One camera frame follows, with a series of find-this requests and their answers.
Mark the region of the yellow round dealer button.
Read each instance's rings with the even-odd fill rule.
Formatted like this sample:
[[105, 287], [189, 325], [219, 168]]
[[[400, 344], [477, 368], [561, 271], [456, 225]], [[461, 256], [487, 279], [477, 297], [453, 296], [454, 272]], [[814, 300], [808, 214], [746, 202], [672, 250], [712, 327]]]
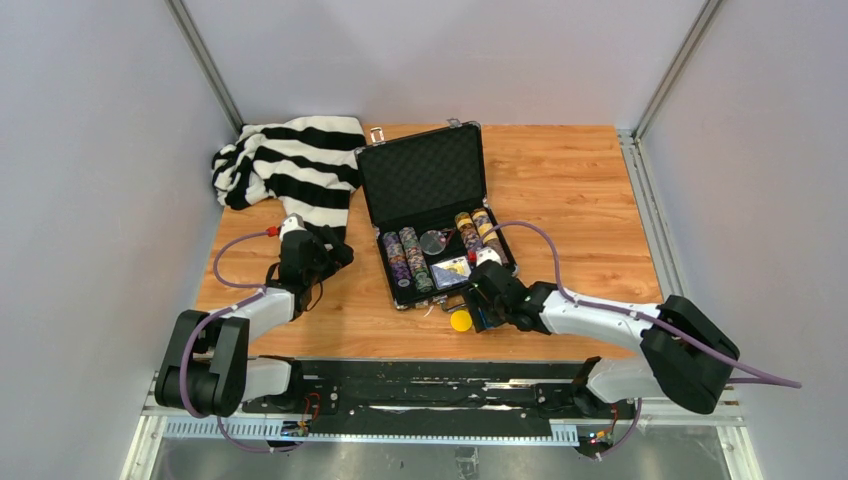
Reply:
[[466, 332], [473, 327], [473, 320], [467, 310], [458, 310], [450, 315], [450, 325], [457, 332]]

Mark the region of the blue yellow card deck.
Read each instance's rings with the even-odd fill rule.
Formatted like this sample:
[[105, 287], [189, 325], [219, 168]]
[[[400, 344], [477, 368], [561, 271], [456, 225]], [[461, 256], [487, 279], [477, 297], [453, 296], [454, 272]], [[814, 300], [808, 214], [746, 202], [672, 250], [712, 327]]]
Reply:
[[472, 272], [469, 260], [464, 256], [436, 262], [430, 266], [430, 270], [438, 289], [466, 282]]

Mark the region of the clear round plastic disc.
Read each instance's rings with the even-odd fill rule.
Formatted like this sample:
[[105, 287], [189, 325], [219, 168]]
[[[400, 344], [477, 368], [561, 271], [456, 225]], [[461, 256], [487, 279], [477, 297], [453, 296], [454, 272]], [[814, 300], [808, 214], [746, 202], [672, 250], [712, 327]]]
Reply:
[[448, 245], [448, 234], [445, 230], [428, 230], [419, 238], [422, 251], [429, 256], [441, 254]]

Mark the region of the black poker set case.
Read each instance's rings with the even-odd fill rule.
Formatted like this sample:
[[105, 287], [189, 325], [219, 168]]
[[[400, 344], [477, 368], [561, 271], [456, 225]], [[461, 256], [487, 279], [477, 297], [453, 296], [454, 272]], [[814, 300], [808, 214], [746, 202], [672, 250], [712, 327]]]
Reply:
[[383, 237], [404, 227], [422, 235], [430, 230], [456, 228], [455, 217], [484, 209], [488, 202], [482, 126], [473, 121], [393, 140], [376, 140], [354, 150], [360, 182], [383, 272], [394, 306], [406, 310], [457, 295], [462, 282], [427, 292], [416, 279], [402, 283], [391, 264]]

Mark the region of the blue 10 poker chip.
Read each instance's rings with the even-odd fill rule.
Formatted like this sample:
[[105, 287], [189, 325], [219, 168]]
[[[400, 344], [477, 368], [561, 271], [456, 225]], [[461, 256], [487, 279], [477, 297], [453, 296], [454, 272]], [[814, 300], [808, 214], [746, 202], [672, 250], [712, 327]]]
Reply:
[[482, 309], [479, 309], [478, 313], [479, 313], [479, 316], [480, 316], [480, 323], [481, 323], [483, 329], [488, 330], [488, 329], [493, 328], [493, 324], [488, 320], [486, 313]]

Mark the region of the black triangular heart token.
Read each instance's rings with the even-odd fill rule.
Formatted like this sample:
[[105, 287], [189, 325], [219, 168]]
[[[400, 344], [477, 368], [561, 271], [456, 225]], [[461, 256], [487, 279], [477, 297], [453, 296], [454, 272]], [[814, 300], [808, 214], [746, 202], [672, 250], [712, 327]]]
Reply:
[[456, 229], [450, 229], [450, 230], [445, 231], [445, 245], [446, 246], [448, 246], [451, 243], [451, 241], [452, 241], [453, 237], [456, 235], [456, 233], [457, 233]]

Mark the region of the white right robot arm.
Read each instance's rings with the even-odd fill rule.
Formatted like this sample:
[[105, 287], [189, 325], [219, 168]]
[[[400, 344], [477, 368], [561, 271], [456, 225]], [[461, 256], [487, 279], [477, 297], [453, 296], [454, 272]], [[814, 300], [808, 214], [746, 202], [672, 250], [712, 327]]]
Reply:
[[509, 324], [522, 332], [591, 337], [634, 352], [624, 360], [584, 361], [561, 402], [585, 417], [626, 399], [658, 396], [711, 414], [739, 358], [735, 344], [678, 295], [661, 304], [629, 304], [550, 282], [525, 286], [494, 261], [474, 269], [461, 294], [478, 331]]

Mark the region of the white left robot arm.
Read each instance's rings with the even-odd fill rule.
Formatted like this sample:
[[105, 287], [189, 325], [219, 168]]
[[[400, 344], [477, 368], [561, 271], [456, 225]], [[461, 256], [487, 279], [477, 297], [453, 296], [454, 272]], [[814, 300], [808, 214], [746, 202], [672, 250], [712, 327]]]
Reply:
[[309, 395], [300, 361], [250, 358], [251, 343], [313, 309], [312, 293], [354, 259], [329, 227], [277, 228], [281, 251], [254, 294], [215, 311], [185, 310], [176, 318], [153, 389], [162, 407], [196, 418], [229, 417], [245, 402], [264, 399], [283, 413]]

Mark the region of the multicolour chip row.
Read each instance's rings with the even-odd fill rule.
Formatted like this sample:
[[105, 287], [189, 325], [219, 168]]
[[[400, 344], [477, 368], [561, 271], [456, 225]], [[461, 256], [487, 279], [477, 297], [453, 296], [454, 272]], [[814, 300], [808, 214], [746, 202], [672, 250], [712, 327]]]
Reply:
[[399, 238], [404, 249], [416, 289], [420, 293], [430, 293], [434, 290], [435, 286], [430, 277], [424, 254], [415, 230], [412, 227], [403, 227], [399, 231]]

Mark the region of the purple chip row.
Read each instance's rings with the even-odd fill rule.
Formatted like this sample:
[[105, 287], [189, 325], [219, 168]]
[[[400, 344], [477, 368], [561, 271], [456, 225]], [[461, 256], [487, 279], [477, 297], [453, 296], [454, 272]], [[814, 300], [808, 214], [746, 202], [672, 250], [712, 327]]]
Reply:
[[392, 231], [384, 233], [382, 242], [393, 280], [400, 288], [409, 287], [412, 283], [412, 274], [398, 233]]

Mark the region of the black white striped cloth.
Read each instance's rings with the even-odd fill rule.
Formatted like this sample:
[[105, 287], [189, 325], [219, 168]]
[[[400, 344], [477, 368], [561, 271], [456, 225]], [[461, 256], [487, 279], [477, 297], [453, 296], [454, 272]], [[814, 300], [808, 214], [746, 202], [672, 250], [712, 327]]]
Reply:
[[351, 198], [360, 187], [355, 151], [366, 145], [350, 116], [304, 116], [247, 124], [211, 161], [217, 202], [245, 210], [277, 199], [309, 230], [328, 227], [344, 240]]

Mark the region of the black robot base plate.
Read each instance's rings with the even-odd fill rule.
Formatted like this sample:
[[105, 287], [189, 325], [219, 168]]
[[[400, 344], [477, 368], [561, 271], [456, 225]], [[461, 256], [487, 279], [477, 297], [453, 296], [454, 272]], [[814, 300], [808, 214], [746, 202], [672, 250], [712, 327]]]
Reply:
[[542, 437], [551, 421], [624, 430], [635, 407], [571, 398], [574, 362], [309, 359], [293, 392], [244, 403], [250, 414], [305, 419], [315, 434]]

